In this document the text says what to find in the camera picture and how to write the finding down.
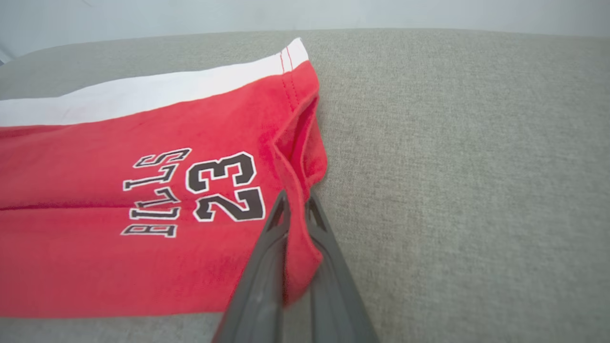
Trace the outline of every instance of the gray couch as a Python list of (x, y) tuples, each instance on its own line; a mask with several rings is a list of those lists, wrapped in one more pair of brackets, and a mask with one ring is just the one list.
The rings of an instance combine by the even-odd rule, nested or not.
[[(329, 157), (316, 191), (382, 342), (610, 342), (608, 38), (353, 30), (86, 43), (0, 67), (0, 99), (248, 62), (299, 36)], [(298, 339), (287, 341), (309, 338), (306, 298), (288, 310)], [(219, 319), (0, 319), (0, 342), (207, 342)]]

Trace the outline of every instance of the white stripe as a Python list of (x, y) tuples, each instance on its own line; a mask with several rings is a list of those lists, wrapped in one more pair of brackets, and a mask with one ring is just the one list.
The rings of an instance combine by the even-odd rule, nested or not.
[(68, 125), (125, 117), (227, 93), (292, 71), (307, 60), (305, 47), (297, 38), (280, 53), (251, 63), (114, 80), (57, 98), (3, 100), (0, 126)]

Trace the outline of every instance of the couch cushion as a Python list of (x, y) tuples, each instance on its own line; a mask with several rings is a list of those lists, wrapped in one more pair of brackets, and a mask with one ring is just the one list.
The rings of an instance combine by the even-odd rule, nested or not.
[[(317, 192), (383, 342), (610, 341), (610, 39), (350, 30), (86, 43), (0, 67), (0, 99), (247, 62), (296, 36), (320, 80), (329, 168)], [(290, 309), (286, 335), (308, 337), (306, 305)], [(209, 340), (218, 316), (1, 319), (0, 341)]]

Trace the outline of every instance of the stitching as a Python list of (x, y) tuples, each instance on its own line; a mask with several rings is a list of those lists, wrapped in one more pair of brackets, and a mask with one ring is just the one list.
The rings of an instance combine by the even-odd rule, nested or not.
[(284, 59), (282, 58), (282, 54), (283, 53), (284, 53), (283, 51), (279, 53), (279, 60), (280, 60), (280, 62), (282, 62), (282, 85), (284, 85), (284, 91), (286, 92), (286, 99), (288, 100), (288, 105), (290, 106), (290, 110), (292, 112), (294, 112), (295, 108), (292, 107), (292, 102), (290, 101), (290, 95), (288, 94), (288, 88), (286, 88), (286, 82), (284, 82), (284, 73), (285, 73), (285, 70), (284, 70)]
[[(288, 58), (290, 59), (290, 71), (295, 71), (295, 69), (292, 67), (292, 57), (290, 56), (290, 50), (288, 50), (287, 46), (286, 52), (288, 53)], [(292, 91), (295, 92), (296, 105), (299, 106), (299, 97), (296, 95), (295, 81), (294, 78), (292, 78), (292, 73), (290, 74), (290, 83), (292, 84)]]

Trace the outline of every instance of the red fabric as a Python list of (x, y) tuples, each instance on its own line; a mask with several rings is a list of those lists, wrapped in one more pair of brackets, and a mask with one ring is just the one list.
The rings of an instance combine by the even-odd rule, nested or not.
[[(326, 171), (315, 118), (318, 81), (309, 62), (242, 88), (95, 123), (0, 128), (0, 316), (150, 316), (223, 311), (245, 268), (278, 193), (286, 189), (292, 221), (285, 297), (296, 300), (321, 261), (304, 222), (309, 188)], [(183, 148), (185, 159), (134, 168), (142, 157)], [(187, 189), (189, 168), (240, 152), (256, 175), (244, 186), (208, 179), (208, 190)], [(171, 181), (124, 190), (125, 180)], [(138, 209), (169, 187), (180, 201)], [(265, 217), (236, 222), (218, 203), (213, 221), (193, 211), (201, 197), (260, 187)], [(131, 219), (131, 209), (180, 208), (176, 219)], [(141, 234), (134, 224), (164, 225)], [(168, 237), (176, 225), (175, 237)]]

